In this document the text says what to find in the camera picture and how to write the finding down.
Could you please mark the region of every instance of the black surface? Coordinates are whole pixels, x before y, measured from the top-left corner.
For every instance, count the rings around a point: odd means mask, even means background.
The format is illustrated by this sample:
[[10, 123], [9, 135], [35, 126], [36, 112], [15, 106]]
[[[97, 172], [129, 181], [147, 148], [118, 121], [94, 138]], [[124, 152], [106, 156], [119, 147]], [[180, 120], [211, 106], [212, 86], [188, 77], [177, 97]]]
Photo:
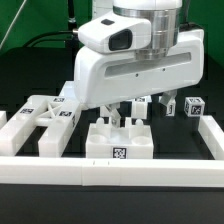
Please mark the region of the black surface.
[[[30, 95], [58, 95], [65, 80], [73, 79], [72, 53], [63, 49], [13, 49], [0, 57], [0, 110], [10, 118]], [[213, 159], [197, 133], [198, 119], [184, 114], [186, 96], [202, 97], [205, 114], [224, 125], [224, 69], [206, 57], [202, 81], [178, 91], [174, 118], [162, 117], [153, 97], [148, 120], [154, 158]], [[130, 116], [130, 104], [120, 113]], [[82, 113], [63, 156], [84, 156], [89, 123], [99, 110]], [[18, 155], [38, 155], [37, 128]], [[224, 220], [224, 189], [152, 187], [77, 187], [0, 185], [0, 223], [203, 223]]]

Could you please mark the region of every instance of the white wall piece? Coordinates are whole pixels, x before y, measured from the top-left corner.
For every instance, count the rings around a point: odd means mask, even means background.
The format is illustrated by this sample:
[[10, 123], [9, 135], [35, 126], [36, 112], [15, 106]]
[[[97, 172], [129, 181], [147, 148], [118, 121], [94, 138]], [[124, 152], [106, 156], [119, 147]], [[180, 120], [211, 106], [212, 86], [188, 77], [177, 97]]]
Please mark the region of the white wall piece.
[[0, 157], [0, 183], [82, 185], [82, 160]]
[[224, 163], [214, 160], [125, 160], [120, 186], [223, 187]]
[[150, 126], [141, 120], [131, 124], [126, 118], [125, 128], [104, 124], [102, 118], [90, 124], [86, 140], [87, 158], [152, 159], [153, 140]]
[[212, 116], [201, 116], [198, 131], [216, 160], [224, 160], [224, 132]]
[[38, 142], [40, 157], [60, 157], [77, 125], [81, 106], [77, 100], [65, 100]]
[[0, 111], [0, 129], [6, 124], [7, 118], [6, 118], [6, 112]]
[[174, 117], [176, 111], [176, 100], [173, 99], [166, 108], [166, 116], [167, 117]]
[[188, 117], [200, 117], [204, 114], [205, 102], [201, 97], [186, 97], [184, 111]]
[[14, 156], [35, 128], [34, 119], [47, 108], [47, 98], [32, 96], [0, 130], [0, 155]]
[[83, 160], [82, 185], [119, 186], [120, 166], [118, 160]]

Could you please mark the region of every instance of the cube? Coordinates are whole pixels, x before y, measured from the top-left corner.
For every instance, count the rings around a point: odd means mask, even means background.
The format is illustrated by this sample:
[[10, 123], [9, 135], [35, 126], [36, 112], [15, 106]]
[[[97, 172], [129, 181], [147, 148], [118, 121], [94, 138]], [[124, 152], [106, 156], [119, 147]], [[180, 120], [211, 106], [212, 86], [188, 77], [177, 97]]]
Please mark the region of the cube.
[[188, 117], [200, 117], [204, 114], [205, 102], [201, 97], [186, 97], [184, 111]]

